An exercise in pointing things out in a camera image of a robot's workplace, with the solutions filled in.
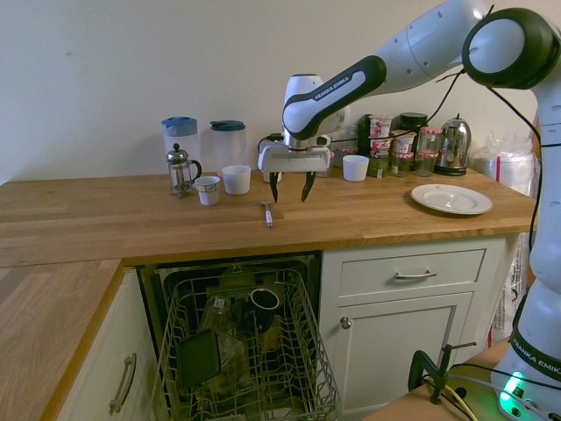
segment black mug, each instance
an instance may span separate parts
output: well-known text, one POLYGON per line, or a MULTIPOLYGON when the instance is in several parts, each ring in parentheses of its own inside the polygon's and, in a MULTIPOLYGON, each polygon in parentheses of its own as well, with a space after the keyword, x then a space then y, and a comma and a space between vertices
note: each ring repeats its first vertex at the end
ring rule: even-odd
POLYGON ((249 303, 243 310, 244 314, 240 320, 241 327, 251 331, 255 326, 258 333, 265 333, 271 327, 279 305, 279 298, 270 289, 254 289, 249 303))

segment dishwasher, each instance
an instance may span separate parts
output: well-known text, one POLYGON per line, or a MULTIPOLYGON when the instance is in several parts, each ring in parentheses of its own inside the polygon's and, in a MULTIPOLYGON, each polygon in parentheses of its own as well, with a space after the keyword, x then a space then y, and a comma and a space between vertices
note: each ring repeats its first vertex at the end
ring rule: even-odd
POLYGON ((137 268, 158 357, 153 420, 335 418, 339 394, 317 324, 321 256, 275 254, 137 268), (231 320, 257 289, 274 291, 278 308, 266 332, 257 325, 243 331, 231 320), (205 308, 218 297, 229 309, 228 331, 217 330, 220 374, 184 387, 181 366, 189 354, 180 347, 200 333, 205 308))

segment green light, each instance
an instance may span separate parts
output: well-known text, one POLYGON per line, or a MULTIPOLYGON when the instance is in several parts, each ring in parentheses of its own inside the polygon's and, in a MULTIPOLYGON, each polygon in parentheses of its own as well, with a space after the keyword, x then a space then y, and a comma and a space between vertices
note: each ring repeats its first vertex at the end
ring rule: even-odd
MULTIPOLYGON (((514 372, 510 377, 510 379, 508 379, 508 382, 507 384, 505 384, 505 387, 502 389, 509 393, 513 393, 515 389, 520 385, 520 383, 522 383, 523 378, 524 376, 522 375, 521 372, 519 371, 514 372)), ((514 406, 514 403, 515 403, 515 399, 513 399, 509 394, 501 393, 501 406, 504 410, 510 412, 514 406)))

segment open dishwasher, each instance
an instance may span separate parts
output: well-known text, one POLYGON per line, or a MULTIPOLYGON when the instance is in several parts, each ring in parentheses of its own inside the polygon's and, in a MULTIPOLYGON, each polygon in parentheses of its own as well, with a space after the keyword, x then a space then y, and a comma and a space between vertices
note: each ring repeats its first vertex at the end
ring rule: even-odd
MULTIPOLYGON (((156 268, 154 273, 161 286, 160 321, 155 324, 162 326, 153 384, 154 419, 335 418, 339 394, 306 288, 308 259, 219 260, 156 268), (273 321, 263 332, 259 324, 239 323, 240 308, 247 308, 257 289, 273 291, 279 298, 273 321), (185 353, 184 345, 202 336, 200 328, 208 320, 205 311, 209 305, 216 310, 212 307, 216 303, 228 310, 224 324, 216 329, 220 373, 193 385, 184 378, 184 367, 196 367, 198 361, 190 360, 196 353, 185 353)), ((316 282, 308 285, 319 288, 316 282)), ((202 353, 199 349, 198 355, 205 360, 210 353, 211 349, 202 353)))

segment wire rack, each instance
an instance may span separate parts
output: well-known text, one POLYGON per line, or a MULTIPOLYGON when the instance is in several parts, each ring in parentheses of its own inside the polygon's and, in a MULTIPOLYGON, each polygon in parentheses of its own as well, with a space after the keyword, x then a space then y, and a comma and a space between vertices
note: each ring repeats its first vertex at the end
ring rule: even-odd
POLYGON ((156 419, 321 421, 335 417, 339 394, 302 276, 293 269, 255 275, 256 284, 244 287, 208 287, 207 278, 188 279, 175 286, 153 388, 156 419), (180 389, 175 346, 196 334, 208 297, 219 291, 234 302, 262 287, 259 282, 265 276, 269 281, 273 277, 273 287, 283 302, 275 327, 261 334, 235 327, 228 332, 244 344, 245 357, 228 370, 229 377, 222 384, 225 389, 217 389, 215 379, 180 389))

